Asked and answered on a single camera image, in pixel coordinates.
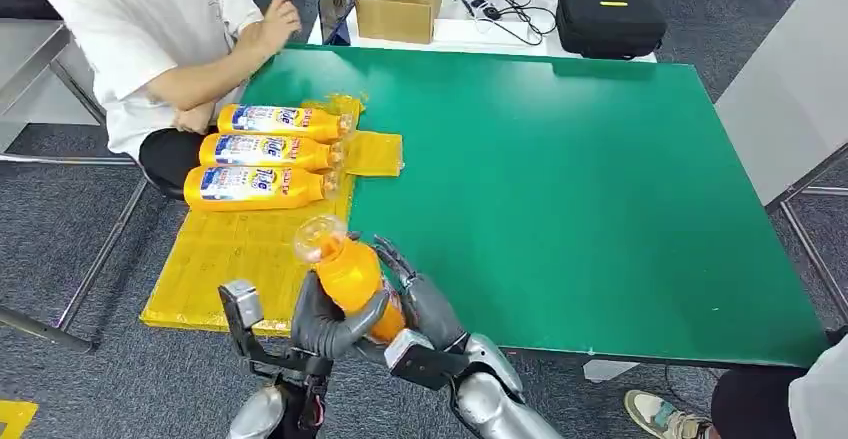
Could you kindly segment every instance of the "bottle cap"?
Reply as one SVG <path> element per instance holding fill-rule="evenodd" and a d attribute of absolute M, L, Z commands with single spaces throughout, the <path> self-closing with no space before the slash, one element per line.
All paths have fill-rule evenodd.
<path fill-rule="evenodd" d="M 333 199 L 338 195 L 341 188 L 341 172 L 338 169 L 324 174 L 322 176 L 322 189 L 324 199 Z"/>
<path fill-rule="evenodd" d="M 315 264 L 337 254 L 347 237 L 347 226 L 332 214 L 304 222 L 294 233 L 294 252 L 304 262 Z"/>
<path fill-rule="evenodd" d="M 342 161 L 344 161 L 344 145 L 341 142 L 337 142 L 330 146 L 330 167 L 338 167 Z"/>
<path fill-rule="evenodd" d="M 339 137 L 344 137 L 353 130 L 353 114 L 344 113 L 339 116 Z"/>

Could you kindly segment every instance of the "black pants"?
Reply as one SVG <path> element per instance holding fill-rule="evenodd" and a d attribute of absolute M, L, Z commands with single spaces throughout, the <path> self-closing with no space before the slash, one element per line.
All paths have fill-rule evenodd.
<path fill-rule="evenodd" d="M 209 128 L 209 134 L 218 132 Z M 176 129 L 160 129 L 141 143 L 138 160 L 154 180 L 183 188 L 188 172 L 200 165 L 200 145 L 206 136 Z"/>
<path fill-rule="evenodd" d="M 725 373 L 713 391 L 713 424 L 721 439 L 795 439 L 789 383 L 804 369 L 746 369 Z"/>

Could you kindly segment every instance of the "orange detergent bottle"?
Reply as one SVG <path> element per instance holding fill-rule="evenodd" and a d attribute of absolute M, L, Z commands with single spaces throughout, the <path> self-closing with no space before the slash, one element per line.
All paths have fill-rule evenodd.
<path fill-rule="evenodd" d="M 297 255 L 311 263 L 321 285 L 345 312 L 361 310 L 380 289 L 390 294 L 386 312 L 369 336 L 388 344 L 405 327 L 400 298 L 383 277 L 377 254 L 366 244 L 347 237 L 345 224 L 332 215 L 306 221 L 295 232 Z"/>
<path fill-rule="evenodd" d="M 319 144 L 305 137 L 210 134 L 200 146 L 200 164 L 293 166 L 307 171 L 330 169 L 344 157 L 342 144 Z"/>
<path fill-rule="evenodd" d="M 321 109 L 240 106 L 230 104 L 218 114 L 218 130 L 251 134 L 285 134 L 335 142 L 353 129 L 353 115 L 336 116 Z"/>
<path fill-rule="evenodd" d="M 195 167 L 183 193 L 201 211 L 294 209 L 338 189 L 338 173 L 312 174 L 291 167 Z"/>

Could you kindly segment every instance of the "green table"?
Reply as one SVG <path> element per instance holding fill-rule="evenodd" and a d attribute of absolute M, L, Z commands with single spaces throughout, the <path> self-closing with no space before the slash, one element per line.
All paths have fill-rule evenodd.
<path fill-rule="evenodd" d="M 506 347 L 808 366 L 821 327 L 695 70 L 302 47 L 244 102 L 366 95 L 404 137 L 351 228 L 391 240 Z"/>

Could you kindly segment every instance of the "sneaker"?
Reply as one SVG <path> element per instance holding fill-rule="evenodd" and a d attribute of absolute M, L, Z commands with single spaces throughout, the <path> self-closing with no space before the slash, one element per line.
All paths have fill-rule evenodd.
<path fill-rule="evenodd" d="M 659 439 L 707 439 L 712 423 L 684 414 L 665 399 L 642 391 L 628 391 L 624 408 L 639 427 Z"/>

